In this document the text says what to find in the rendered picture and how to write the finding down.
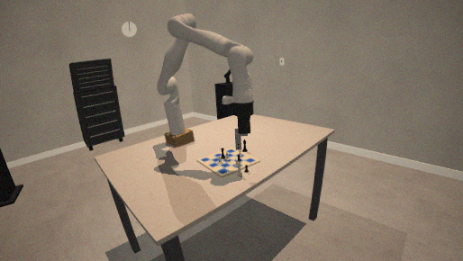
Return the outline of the blue and cream chessboard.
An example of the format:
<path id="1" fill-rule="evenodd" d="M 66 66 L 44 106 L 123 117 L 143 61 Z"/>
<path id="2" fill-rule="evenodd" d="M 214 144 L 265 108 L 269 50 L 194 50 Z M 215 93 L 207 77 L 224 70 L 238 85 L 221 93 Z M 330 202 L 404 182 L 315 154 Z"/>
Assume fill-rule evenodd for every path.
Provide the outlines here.
<path id="1" fill-rule="evenodd" d="M 236 164 L 235 159 L 238 159 L 239 151 L 236 150 L 235 148 L 226 149 L 223 152 L 225 156 L 226 156 L 226 152 L 228 152 L 229 154 L 228 157 L 230 160 L 227 161 L 225 160 L 225 158 L 222 158 L 222 164 L 218 163 L 219 156 L 222 155 L 221 151 L 214 153 L 212 155 L 206 156 L 206 157 L 201 157 L 197 159 L 196 161 L 198 161 L 203 166 L 207 167 L 208 169 L 216 173 L 218 176 L 224 177 L 224 176 L 227 176 L 229 174 L 232 174 L 238 171 L 238 167 L 235 166 Z M 241 152 L 241 154 L 242 154 L 242 156 L 240 157 L 241 169 L 245 168 L 246 165 L 249 167 L 249 166 L 252 166 L 260 162 L 260 160 L 254 157 L 251 157 L 245 153 Z"/>

